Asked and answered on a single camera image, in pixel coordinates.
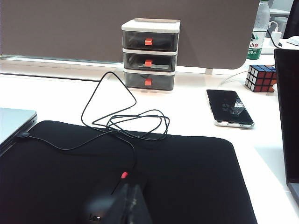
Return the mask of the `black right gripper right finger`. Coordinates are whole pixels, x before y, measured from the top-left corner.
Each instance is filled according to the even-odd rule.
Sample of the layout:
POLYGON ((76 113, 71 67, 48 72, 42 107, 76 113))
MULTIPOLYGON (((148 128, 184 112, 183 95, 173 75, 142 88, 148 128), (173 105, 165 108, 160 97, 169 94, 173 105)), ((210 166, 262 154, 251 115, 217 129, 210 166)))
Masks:
POLYGON ((131 223, 151 224, 152 219, 145 203, 141 188, 138 185, 133 187, 133 198, 131 202, 131 223))

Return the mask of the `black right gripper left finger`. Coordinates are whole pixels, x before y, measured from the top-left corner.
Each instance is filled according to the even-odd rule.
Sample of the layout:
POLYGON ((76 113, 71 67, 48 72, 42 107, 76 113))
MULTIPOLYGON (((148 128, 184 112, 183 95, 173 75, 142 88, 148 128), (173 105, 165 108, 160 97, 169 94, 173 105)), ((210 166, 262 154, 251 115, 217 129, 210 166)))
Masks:
POLYGON ((118 197, 118 221, 117 224, 126 224, 129 207, 132 201, 133 187, 125 184, 120 190, 118 197))

